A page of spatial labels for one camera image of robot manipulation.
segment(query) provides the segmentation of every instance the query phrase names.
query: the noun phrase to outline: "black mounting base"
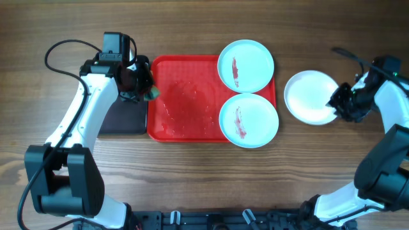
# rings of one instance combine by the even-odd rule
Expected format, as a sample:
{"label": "black mounting base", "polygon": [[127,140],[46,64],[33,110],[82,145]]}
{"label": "black mounting base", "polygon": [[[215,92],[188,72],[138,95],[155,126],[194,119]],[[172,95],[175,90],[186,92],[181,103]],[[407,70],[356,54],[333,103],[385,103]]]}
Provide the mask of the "black mounting base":
{"label": "black mounting base", "polygon": [[[301,228],[296,226],[298,209],[270,210],[253,212],[256,218],[256,225],[259,230],[310,230],[311,228]],[[161,213],[160,211],[134,211],[134,216],[139,220],[141,227],[134,226],[136,230],[251,230],[243,218],[241,212],[203,212],[203,213],[181,213],[180,219],[171,213]],[[76,224],[74,229],[91,230],[93,228],[87,224]],[[333,230],[357,230],[357,223],[352,220],[343,227],[334,227]]]}

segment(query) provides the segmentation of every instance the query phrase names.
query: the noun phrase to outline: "white plate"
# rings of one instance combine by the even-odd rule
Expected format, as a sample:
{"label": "white plate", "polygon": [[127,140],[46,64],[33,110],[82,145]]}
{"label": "white plate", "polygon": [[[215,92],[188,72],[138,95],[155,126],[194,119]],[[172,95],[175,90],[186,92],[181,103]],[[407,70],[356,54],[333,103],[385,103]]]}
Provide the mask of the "white plate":
{"label": "white plate", "polygon": [[337,116],[335,109],[327,107],[330,97],[338,88],[327,74],[307,70],[294,75],[284,89],[288,110],[300,121],[309,125],[324,125]]}
{"label": "white plate", "polygon": [[221,52],[217,71],[222,82],[231,90],[254,93],[271,81],[274,61],[262,44],[252,40],[238,40]]}
{"label": "white plate", "polygon": [[219,124],[223,134],[233,144],[258,148],[276,135],[279,117],[268,100],[244,93],[227,100],[220,110]]}

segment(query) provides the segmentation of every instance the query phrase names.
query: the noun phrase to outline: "red tray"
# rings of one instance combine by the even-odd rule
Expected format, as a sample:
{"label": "red tray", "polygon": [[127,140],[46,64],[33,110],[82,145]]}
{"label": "red tray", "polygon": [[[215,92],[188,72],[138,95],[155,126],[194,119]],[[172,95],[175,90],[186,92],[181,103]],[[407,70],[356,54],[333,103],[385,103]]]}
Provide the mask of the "red tray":
{"label": "red tray", "polygon": [[[229,142],[219,126],[224,102],[237,93],[217,73],[218,55],[165,55],[151,69],[160,96],[149,102],[148,134],[159,142]],[[276,107],[273,80],[256,94]]]}

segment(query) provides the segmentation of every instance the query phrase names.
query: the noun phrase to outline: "wood grain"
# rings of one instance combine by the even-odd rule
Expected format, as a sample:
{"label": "wood grain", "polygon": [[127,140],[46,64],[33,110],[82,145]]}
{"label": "wood grain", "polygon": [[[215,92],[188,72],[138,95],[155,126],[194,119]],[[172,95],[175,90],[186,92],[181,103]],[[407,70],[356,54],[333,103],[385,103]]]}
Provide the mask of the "wood grain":
{"label": "wood grain", "polygon": [[[102,46],[104,31],[133,37],[140,54],[218,54],[228,43],[253,39],[277,65],[280,128],[259,149],[232,144],[161,144],[147,135],[98,139],[95,160],[106,192],[134,210],[296,208],[315,194],[353,179],[383,137],[378,114],[363,123],[309,126],[287,110],[283,89],[302,70],[320,70],[353,83],[356,63],[330,52],[347,48],[365,59],[392,54],[409,72],[408,1],[2,1],[0,4],[0,229],[18,228],[17,203],[27,183],[24,153],[54,131],[77,82],[43,64],[54,43],[75,38]],[[63,45],[50,56],[76,73],[94,51]],[[360,229],[408,229],[408,214],[359,219]],[[63,220],[39,215],[27,199],[24,220],[45,229]]]}

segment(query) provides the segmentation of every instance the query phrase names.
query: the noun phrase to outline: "food residue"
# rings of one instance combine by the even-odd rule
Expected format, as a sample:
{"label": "food residue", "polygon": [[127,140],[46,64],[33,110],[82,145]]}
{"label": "food residue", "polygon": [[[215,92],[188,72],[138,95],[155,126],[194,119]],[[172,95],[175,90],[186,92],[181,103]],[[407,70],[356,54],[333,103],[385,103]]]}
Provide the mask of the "food residue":
{"label": "food residue", "polygon": [[233,63],[231,67],[233,69],[233,78],[235,79],[236,87],[238,87],[238,68],[236,66],[236,57],[233,57]]}
{"label": "food residue", "polygon": [[244,139],[247,132],[245,131],[243,123],[242,123],[242,112],[240,110],[240,106],[236,109],[235,124],[236,124],[236,134],[238,134],[241,139]]}

